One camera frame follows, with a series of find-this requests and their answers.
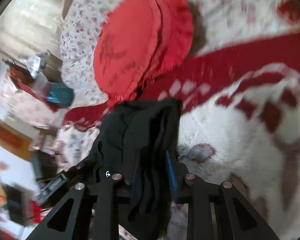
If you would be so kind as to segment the black pants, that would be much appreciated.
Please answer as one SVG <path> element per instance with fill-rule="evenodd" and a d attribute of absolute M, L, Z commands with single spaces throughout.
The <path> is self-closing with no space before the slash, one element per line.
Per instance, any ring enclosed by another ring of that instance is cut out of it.
<path fill-rule="evenodd" d="M 119 224 L 137 239 L 159 239 L 167 231 L 175 195 L 169 151 L 177 142 L 181 102 L 126 101 L 101 121 L 86 157 L 94 164 L 89 185 L 112 175 L 124 177 L 128 203 L 119 207 Z"/>

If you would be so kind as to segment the black bag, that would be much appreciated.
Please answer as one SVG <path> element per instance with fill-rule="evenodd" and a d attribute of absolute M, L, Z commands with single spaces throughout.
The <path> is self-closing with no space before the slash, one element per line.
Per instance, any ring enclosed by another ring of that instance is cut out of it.
<path fill-rule="evenodd" d="M 33 215 L 33 192 L 17 184 L 6 184 L 4 190 L 10 220 L 22 226 L 30 225 L 30 217 Z"/>

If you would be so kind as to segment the floral plush blanket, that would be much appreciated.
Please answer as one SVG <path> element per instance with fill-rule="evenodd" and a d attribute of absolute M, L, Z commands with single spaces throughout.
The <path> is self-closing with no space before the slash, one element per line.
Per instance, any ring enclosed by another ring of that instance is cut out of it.
<path fill-rule="evenodd" d="M 270 7 L 285 30 L 187 59 L 140 99 L 180 99 L 177 150 L 189 171 L 233 183 L 280 239 L 300 238 L 300 12 Z"/>

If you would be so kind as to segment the wooden furniture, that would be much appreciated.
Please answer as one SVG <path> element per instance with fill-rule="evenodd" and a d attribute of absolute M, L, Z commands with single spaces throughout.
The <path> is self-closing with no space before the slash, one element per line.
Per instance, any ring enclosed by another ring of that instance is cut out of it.
<path fill-rule="evenodd" d="M 32 139 L 8 126 L 0 120 L 0 146 L 21 159 L 30 161 L 32 152 L 29 151 Z"/>

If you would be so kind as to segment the dark red bag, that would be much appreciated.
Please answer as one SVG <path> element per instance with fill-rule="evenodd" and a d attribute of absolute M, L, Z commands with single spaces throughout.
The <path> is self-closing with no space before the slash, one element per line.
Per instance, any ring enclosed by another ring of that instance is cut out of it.
<path fill-rule="evenodd" d="M 12 79 L 13 83 L 16 85 L 18 89 L 25 91 L 26 93 L 30 94 L 34 98 L 38 99 L 42 102 L 49 110 L 56 112 L 60 109 L 55 103 L 48 102 L 42 96 L 37 95 L 32 90 L 32 85 L 34 83 L 34 79 L 30 75 L 29 71 L 23 67 L 19 66 L 12 66 L 9 69 L 9 76 Z"/>

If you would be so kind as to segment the red heart cushion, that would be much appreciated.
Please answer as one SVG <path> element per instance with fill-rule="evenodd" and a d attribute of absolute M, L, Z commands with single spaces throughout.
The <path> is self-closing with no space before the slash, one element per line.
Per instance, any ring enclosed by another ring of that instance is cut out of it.
<path fill-rule="evenodd" d="M 94 75 L 110 106 L 180 65 L 194 34 L 187 0 L 122 0 L 108 14 L 94 51 Z"/>

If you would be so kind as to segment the cream curtain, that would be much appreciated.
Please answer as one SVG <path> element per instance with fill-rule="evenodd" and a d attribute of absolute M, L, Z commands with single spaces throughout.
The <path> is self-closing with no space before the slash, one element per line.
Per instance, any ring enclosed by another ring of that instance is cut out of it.
<path fill-rule="evenodd" d="M 72 0 L 12 0 L 0 15 L 0 58 L 49 51 L 61 58 L 61 32 Z"/>

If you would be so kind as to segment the small-flower quilt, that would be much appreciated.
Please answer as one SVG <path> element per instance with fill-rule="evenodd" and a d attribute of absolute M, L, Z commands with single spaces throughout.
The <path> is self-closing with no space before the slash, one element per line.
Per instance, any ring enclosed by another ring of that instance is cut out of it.
<path fill-rule="evenodd" d="M 293 0 L 74 0 L 61 77 L 88 105 L 117 103 L 190 56 L 299 30 Z"/>

